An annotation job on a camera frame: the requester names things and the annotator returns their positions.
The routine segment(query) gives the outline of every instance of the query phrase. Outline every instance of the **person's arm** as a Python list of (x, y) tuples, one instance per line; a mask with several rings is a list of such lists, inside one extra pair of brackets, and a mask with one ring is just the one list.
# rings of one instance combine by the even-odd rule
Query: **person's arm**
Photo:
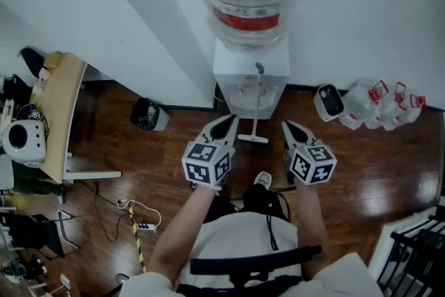
[(296, 179), (295, 183), (298, 199), (298, 246), (321, 246), (320, 255), (317, 255), (312, 261), (302, 264), (303, 278), (311, 280), (319, 271), (332, 263), (329, 242), (316, 186), (306, 186), (299, 179)]
[(156, 243), (147, 267), (149, 272), (160, 273), (175, 283), (188, 261), (214, 196), (212, 188), (197, 186)]

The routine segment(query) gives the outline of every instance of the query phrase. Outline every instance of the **white shirt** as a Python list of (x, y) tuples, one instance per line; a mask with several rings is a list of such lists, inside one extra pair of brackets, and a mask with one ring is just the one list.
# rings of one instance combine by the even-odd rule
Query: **white shirt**
[[(278, 252), (297, 248), (297, 229), (288, 222), (272, 218), (272, 231)], [(204, 224), (198, 234), (190, 258), (224, 259), (273, 254), (266, 216), (244, 212), (230, 214)], [(279, 268), (269, 273), (269, 280), (281, 275), (301, 275), (301, 266)], [(233, 288), (229, 276), (191, 275), (190, 262), (178, 276), (180, 284), (196, 287)], [(260, 281), (249, 281), (247, 287)], [(121, 297), (178, 297), (172, 284), (158, 273), (133, 276), (122, 287)], [(320, 271), (313, 280), (291, 287), (282, 297), (381, 297), (382, 292), (357, 254), (349, 254)]]

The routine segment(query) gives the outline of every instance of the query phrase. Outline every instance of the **desk leg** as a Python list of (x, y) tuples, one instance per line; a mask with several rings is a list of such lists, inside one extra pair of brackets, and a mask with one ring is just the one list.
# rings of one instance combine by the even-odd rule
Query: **desk leg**
[(116, 178), (121, 176), (122, 173), (120, 171), (65, 172), (63, 180)]

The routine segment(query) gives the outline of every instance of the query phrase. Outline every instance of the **mop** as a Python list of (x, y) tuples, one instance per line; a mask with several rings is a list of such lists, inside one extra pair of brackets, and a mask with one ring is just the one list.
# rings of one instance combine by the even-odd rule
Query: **mop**
[(258, 75), (257, 75), (257, 105), (255, 106), (255, 115), (253, 119), (253, 129), (252, 129), (252, 135), (243, 135), (239, 134), (238, 139), (244, 140), (244, 141), (250, 141), (252, 143), (261, 143), (261, 144), (267, 144), (269, 140), (267, 138), (262, 138), (260, 136), (257, 136), (257, 125), (258, 125), (258, 111), (259, 111), (259, 101), (261, 98), (261, 89), (263, 87), (263, 74), (264, 74), (264, 67), (261, 63), (255, 63), (255, 65), (258, 68)]

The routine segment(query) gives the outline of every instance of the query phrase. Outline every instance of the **sneaker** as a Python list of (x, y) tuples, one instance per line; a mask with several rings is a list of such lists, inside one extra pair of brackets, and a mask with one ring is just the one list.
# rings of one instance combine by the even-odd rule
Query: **sneaker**
[(253, 184), (261, 184), (265, 189), (269, 189), (272, 184), (272, 175), (269, 172), (261, 171), (257, 178), (255, 178)]
[(60, 193), (57, 195), (57, 199), (60, 204), (65, 204), (65, 189), (62, 184), (60, 185)]

